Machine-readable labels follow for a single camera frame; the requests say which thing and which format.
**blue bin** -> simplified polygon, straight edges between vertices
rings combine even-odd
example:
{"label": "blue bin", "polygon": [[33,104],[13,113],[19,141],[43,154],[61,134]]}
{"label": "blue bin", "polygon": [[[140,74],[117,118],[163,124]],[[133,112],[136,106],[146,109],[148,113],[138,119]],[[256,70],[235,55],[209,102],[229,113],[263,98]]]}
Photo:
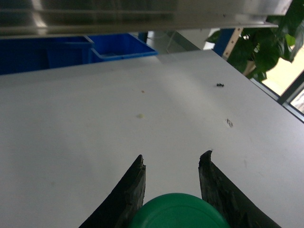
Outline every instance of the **blue bin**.
{"label": "blue bin", "polygon": [[105,62],[119,59],[157,55],[157,51],[130,34],[89,36],[95,47],[92,62]]}
{"label": "blue bin", "polygon": [[0,40],[0,75],[151,55],[130,34]]}
{"label": "blue bin", "polygon": [[91,63],[86,37],[0,40],[0,75]]}

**stain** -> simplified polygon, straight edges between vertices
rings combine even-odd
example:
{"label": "stain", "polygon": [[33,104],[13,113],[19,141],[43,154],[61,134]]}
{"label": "stain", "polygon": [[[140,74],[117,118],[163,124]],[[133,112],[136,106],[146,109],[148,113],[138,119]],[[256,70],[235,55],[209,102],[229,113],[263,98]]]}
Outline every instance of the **stain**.
{"label": "stain", "polygon": [[233,123],[229,119],[226,119],[225,121],[229,127],[233,128]]}
{"label": "stain", "polygon": [[139,118],[139,119],[143,119],[144,118],[144,114],[138,114],[136,117]]}

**green cap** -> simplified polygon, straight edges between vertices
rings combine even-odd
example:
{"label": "green cap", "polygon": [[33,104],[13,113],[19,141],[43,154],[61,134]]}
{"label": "green cap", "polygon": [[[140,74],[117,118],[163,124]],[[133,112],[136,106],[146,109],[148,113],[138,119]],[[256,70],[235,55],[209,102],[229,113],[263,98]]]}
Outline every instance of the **green cap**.
{"label": "green cap", "polygon": [[230,228],[210,204],[192,195],[171,193],[146,203],[128,228]]}

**yellow spot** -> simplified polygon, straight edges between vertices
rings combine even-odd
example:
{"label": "yellow spot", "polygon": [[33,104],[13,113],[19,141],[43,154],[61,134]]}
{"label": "yellow spot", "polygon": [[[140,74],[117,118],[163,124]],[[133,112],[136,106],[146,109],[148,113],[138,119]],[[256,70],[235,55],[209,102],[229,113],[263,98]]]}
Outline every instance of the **yellow spot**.
{"label": "yellow spot", "polygon": [[143,118],[144,118],[144,115],[143,115],[143,114],[138,114],[138,115],[137,115],[137,118],[143,119]]}

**table surface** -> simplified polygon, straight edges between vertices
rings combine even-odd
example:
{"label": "table surface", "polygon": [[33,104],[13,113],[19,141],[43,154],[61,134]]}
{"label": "table surface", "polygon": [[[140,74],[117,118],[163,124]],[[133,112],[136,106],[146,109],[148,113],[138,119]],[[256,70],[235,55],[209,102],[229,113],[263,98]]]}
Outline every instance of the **table surface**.
{"label": "table surface", "polygon": [[1,227],[77,228],[138,154],[145,202],[200,197],[210,149],[269,217],[302,227],[303,148],[304,124],[212,51],[2,76]]}

